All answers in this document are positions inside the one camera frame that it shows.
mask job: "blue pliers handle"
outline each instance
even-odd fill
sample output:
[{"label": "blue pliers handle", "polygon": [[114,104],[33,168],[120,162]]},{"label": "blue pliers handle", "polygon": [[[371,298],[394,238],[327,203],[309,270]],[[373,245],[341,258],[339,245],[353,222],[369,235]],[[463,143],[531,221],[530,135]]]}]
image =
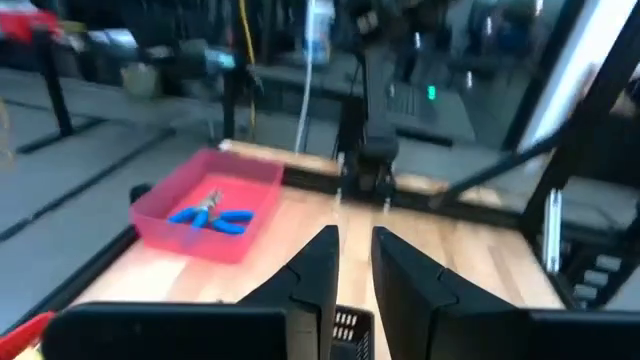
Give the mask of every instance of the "blue pliers handle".
[{"label": "blue pliers handle", "polygon": [[211,224],[215,231],[228,235],[242,235],[246,231],[246,227],[236,223],[248,223],[253,219],[253,211],[249,210],[233,210],[222,211]]},{"label": "blue pliers handle", "polygon": [[209,224],[209,208],[206,206],[190,207],[181,210],[169,218],[169,222],[172,223],[185,223],[189,221],[194,228],[206,227]]}]

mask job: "red object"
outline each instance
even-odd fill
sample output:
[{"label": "red object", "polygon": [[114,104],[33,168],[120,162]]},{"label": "red object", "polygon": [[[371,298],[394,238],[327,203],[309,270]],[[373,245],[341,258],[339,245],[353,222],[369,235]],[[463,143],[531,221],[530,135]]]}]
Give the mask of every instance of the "red object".
[{"label": "red object", "polygon": [[62,33],[55,14],[48,11],[2,11],[0,10],[0,33],[4,37],[23,43],[31,43],[33,27],[42,26],[54,35]]},{"label": "red object", "polygon": [[[223,263],[238,263],[249,251],[278,202],[284,166],[279,163],[203,149],[131,206],[131,220],[148,246]],[[251,210],[242,235],[226,235],[189,224],[169,223],[182,209],[196,206],[212,190],[222,198],[214,212]]]},{"label": "red object", "polygon": [[53,318],[53,312],[40,314],[0,338],[0,360],[12,360],[40,338]]}]

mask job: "green light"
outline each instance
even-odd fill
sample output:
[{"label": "green light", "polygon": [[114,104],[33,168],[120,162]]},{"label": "green light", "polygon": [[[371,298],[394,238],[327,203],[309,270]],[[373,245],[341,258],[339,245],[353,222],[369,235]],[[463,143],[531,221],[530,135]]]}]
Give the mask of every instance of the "green light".
[{"label": "green light", "polygon": [[436,87],[433,85],[429,85],[427,87],[427,97],[429,98],[429,100],[435,100],[436,99]]}]

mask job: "wooden table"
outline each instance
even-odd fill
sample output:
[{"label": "wooden table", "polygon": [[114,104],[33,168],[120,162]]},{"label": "wooden table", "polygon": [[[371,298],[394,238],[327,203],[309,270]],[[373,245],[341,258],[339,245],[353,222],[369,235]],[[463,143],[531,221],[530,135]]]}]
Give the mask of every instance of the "wooden table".
[{"label": "wooden table", "polygon": [[[286,161],[324,173],[336,173],[331,161],[255,145],[232,143],[230,151]],[[400,176],[400,186],[424,191],[445,184]],[[499,205],[488,189],[472,189],[469,201]],[[493,294],[517,305],[560,308],[556,296],[519,233],[424,213],[378,208],[333,196],[283,188],[276,214],[238,265],[225,265],[166,253],[135,243],[86,289],[77,302],[186,301],[235,302],[267,280],[327,224],[340,230],[339,304],[376,314],[376,359],[390,359],[377,310],[371,275],[371,228],[383,225],[413,246]]]}]

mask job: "pink plastic bin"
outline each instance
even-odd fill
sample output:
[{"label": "pink plastic bin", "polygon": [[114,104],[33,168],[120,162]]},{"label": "pink plastic bin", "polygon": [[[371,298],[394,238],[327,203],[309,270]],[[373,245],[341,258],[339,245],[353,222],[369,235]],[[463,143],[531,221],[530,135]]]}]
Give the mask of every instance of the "pink plastic bin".
[{"label": "pink plastic bin", "polygon": [[[249,251],[280,196],[284,166],[211,149],[189,161],[131,206],[131,221],[144,243],[154,248],[208,260],[238,263]],[[169,216],[198,205],[212,190],[222,199],[215,211],[252,210],[242,235],[225,235],[189,224],[171,224]]]}]

